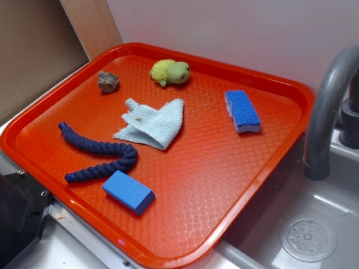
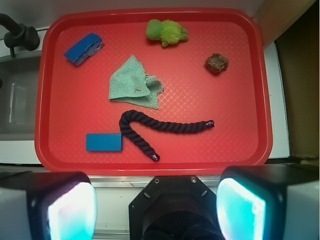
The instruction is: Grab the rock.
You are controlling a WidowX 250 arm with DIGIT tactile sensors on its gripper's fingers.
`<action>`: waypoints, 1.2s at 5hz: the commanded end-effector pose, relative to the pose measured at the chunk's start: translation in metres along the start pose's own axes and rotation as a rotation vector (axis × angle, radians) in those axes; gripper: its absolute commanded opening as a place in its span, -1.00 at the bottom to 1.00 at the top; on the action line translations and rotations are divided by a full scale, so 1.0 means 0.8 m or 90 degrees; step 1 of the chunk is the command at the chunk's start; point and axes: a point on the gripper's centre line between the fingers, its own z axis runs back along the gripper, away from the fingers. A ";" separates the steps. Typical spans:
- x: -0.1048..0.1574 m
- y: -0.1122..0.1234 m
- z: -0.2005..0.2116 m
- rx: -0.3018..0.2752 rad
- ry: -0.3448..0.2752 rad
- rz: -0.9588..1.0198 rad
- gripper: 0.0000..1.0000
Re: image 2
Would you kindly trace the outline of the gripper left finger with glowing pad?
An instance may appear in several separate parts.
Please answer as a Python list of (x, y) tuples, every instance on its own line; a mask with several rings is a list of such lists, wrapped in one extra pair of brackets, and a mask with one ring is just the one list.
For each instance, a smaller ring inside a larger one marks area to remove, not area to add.
[(1, 172), (2, 240), (91, 240), (97, 195), (83, 172)]

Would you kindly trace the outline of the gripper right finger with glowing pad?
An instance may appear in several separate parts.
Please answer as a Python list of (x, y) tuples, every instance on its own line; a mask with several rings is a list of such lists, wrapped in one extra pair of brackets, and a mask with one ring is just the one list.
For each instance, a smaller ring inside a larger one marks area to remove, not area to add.
[(319, 167), (229, 166), (220, 176), (216, 212), (226, 240), (318, 240)]

